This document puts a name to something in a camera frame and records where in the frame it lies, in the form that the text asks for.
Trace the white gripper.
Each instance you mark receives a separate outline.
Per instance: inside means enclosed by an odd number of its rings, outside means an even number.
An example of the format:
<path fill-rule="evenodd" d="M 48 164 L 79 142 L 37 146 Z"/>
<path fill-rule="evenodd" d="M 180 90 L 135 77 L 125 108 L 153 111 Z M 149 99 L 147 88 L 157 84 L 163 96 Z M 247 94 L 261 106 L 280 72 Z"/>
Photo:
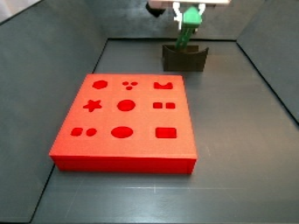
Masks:
<path fill-rule="evenodd" d="M 231 0 L 148 0 L 148 4 L 155 9 L 165 9 L 172 6 L 173 21 L 177 22 L 177 30 L 181 30 L 183 26 L 183 13 L 180 12 L 180 4 L 197 4 L 199 15 L 201 16 L 205 11 L 205 4 L 228 4 Z"/>

